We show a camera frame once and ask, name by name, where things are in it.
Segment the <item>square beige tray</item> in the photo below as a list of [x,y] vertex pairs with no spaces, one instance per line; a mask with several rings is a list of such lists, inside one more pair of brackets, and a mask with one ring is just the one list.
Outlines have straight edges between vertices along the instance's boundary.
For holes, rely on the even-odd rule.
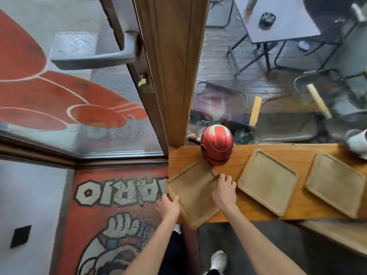
[[167,193],[172,199],[179,196],[181,216],[189,228],[198,228],[219,211],[212,198],[217,182],[218,174],[205,159],[168,177]]
[[238,188],[269,211],[283,217],[298,184],[298,175],[270,154],[255,150],[240,177]]
[[339,212],[357,219],[365,185],[363,174],[327,153],[319,153],[304,187]]

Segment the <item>wooden door post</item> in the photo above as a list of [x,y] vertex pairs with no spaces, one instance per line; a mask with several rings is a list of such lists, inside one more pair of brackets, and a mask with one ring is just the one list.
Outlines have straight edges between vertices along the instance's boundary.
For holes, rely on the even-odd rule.
[[168,147],[184,145],[210,0],[134,0]]

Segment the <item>wooden bench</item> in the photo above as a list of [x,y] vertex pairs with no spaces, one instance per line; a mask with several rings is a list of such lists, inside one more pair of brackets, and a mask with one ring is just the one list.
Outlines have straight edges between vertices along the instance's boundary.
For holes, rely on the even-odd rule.
[[338,217],[296,222],[296,225],[367,258],[367,218],[350,220]]

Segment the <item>red cartoon doormat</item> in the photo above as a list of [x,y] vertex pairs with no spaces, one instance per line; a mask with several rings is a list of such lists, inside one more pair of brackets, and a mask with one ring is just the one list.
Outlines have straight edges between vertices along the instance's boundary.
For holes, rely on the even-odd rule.
[[49,275],[120,275],[159,226],[168,166],[71,170]]

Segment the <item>red window decal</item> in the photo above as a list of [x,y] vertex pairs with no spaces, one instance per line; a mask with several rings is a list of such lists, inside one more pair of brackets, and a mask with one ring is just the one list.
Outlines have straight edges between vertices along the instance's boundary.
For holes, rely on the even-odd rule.
[[148,117],[138,103],[46,66],[41,46],[0,9],[0,123],[36,130],[71,124],[117,129]]

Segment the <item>person's left hand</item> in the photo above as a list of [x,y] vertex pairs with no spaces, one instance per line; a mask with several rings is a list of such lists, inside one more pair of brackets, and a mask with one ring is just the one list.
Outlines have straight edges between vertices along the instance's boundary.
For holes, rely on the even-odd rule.
[[175,226],[177,219],[180,215],[180,210],[173,210],[172,200],[168,197],[168,194],[163,194],[161,199],[156,201],[156,211],[160,214],[162,221],[170,223]]

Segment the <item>person's left forearm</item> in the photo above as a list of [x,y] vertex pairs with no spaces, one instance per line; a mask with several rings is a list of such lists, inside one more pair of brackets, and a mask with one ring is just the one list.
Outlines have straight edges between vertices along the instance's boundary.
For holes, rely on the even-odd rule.
[[157,230],[123,275],[158,275],[176,221],[164,218]]

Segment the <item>dark glass door frame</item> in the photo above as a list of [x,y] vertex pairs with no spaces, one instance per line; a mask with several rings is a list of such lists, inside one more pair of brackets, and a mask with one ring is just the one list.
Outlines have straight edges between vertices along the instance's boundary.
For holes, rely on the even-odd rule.
[[137,92],[147,111],[164,157],[168,157],[168,143],[164,132],[163,118],[155,93],[151,69],[143,41],[142,23],[135,0],[99,0],[114,32],[120,50],[134,47],[134,61],[127,64]]

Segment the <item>grey outdoor table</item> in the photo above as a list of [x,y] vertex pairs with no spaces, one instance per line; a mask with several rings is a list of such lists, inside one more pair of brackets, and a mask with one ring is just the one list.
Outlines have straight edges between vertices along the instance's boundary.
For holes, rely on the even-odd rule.
[[[267,71],[271,70],[269,51],[279,41],[318,36],[320,31],[308,13],[304,0],[233,0],[245,28],[245,35],[233,46],[228,47],[227,55],[233,61],[235,77],[251,64],[265,57]],[[260,16],[270,12],[276,15],[276,21],[268,30],[259,28]],[[242,68],[238,68],[233,50],[244,40],[262,46],[262,53]]]

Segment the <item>person's black trousers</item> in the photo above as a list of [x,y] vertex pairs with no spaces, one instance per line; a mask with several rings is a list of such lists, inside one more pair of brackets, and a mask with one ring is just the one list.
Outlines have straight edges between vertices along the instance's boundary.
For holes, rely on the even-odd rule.
[[184,237],[173,230],[158,275],[187,275],[188,253]]

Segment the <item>black ashtray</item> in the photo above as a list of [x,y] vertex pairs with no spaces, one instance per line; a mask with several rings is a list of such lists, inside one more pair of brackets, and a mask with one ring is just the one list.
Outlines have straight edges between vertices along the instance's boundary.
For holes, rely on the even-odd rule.
[[270,12],[265,12],[260,16],[258,26],[263,30],[270,29],[276,21],[276,15]]

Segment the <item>red helmet-shaped container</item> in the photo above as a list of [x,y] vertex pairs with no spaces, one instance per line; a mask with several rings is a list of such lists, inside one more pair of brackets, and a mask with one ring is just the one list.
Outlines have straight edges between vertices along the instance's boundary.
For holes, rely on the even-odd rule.
[[200,141],[201,153],[212,166],[226,164],[234,148],[231,131],[220,124],[214,124],[204,129]]

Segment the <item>white shoe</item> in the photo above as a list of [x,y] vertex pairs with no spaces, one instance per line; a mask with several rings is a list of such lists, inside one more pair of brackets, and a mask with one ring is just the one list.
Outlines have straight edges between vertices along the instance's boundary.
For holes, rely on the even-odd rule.
[[211,265],[209,271],[202,275],[224,275],[227,267],[227,255],[224,251],[218,250],[211,257]]

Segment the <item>person's right forearm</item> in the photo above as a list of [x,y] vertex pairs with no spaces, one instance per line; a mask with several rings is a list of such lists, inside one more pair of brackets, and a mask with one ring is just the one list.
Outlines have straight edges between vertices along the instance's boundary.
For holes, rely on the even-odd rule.
[[294,261],[266,238],[236,205],[220,208],[228,219],[256,275],[307,275]]

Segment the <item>person's right hand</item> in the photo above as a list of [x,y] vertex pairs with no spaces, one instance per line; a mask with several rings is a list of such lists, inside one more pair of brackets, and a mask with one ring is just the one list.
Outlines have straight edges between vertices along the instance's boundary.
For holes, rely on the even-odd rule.
[[236,189],[217,189],[216,185],[213,188],[212,198],[223,214],[236,208]]

